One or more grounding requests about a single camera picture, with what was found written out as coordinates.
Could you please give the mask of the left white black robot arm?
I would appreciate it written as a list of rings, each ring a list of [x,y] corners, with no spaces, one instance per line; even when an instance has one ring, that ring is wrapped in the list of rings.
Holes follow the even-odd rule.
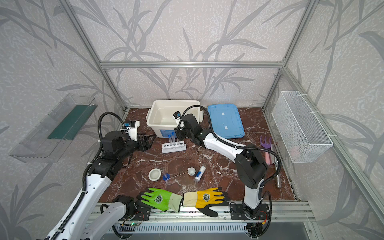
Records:
[[[100,147],[88,163],[82,176],[82,188],[57,225],[46,236],[47,240],[100,240],[119,220],[134,217],[137,212],[134,198],[118,196],[91,224],[87,224],[100,197],[123,167],[123,161],[136,151],[147,151],[153,141],[149,135],[139,134],[139,121],[124,122],[121,129],[102,134],[101,123],[108,112],[98,120]]]

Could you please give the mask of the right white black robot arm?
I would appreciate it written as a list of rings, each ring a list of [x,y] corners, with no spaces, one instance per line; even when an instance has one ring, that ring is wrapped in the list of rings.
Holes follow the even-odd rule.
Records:
[[[223,139],[213,130],[202,128],[193,114],[183,116],[177,111],[173,117],[178,124],[175,132],[179,140],[188,138],[195,145],[215,151],[235,163],[239,179],[245,185],[243,203],[251,211],[258,209],[262,204],[263,188],[281,171],[281,159],[278,154],[268,149],[239,145]],[[261,152],[275,156],[278,162],[278,168],[268,178],[266,176],[269,166]]]

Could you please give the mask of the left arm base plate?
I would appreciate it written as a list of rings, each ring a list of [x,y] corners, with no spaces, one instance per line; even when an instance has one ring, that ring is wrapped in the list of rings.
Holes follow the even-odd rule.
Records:
[[[143,206],[136,206],[135,210],[133,210],[133,213],[129,213],[128,215],[125,215],[121,220],[122,221],[148,221],[150,218],[151,208],[149,207],[143,207]]]

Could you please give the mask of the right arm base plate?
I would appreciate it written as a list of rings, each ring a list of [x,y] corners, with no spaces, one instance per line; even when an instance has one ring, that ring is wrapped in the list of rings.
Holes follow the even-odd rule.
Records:
[[[229,204],[231,220],[268,220],[270,219],[270,208],[268,204],[260,203],[255,209],[251,209],[246,204]]]

